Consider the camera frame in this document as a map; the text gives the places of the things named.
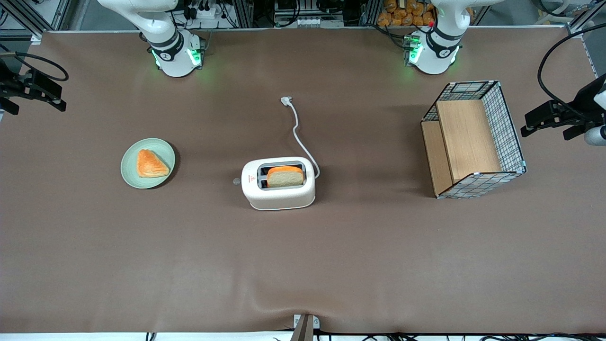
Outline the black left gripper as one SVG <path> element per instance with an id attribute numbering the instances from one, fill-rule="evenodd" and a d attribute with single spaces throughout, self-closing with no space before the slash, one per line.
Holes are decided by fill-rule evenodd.
<path id="1" fill-rule="evenodd" d="M 605 124 L 606 112 L 606 74 L 599 76 L 586 86 L 582 87 L 572 101 L 573 108 L 587 117 L 598 126 Z M 537 130 L 549 127 L 561 127 L 572 125 L 563 131 L 563 138 L 569 141 L 577 136 L 585 134 L 590 126 L 574 125 L 576 115 L 556 100 L 548 100 L 535 109 L 526 113 L 525 123 L 521 127 L 521 136 L 528 137 Z"/>

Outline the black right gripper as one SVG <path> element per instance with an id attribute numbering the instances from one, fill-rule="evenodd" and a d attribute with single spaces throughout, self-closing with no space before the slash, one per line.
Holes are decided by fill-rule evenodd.
<path id="1" fill-rule="evenodd" d="M 29 93 L 26 93 L 25 79 Z M 65 112 L 67 106 L 62 99 L 62 87 L 58 83 L 39 71 L 26 71 L 24 75 L 15 73 L 3 60 L 0 61 L 0 97 L 1 109 L 11 115 L 18 115 L 19 106 L 9 100 L 9 97 L 30 97 L 32 100 L 48 103 L 60 112 Z"/>

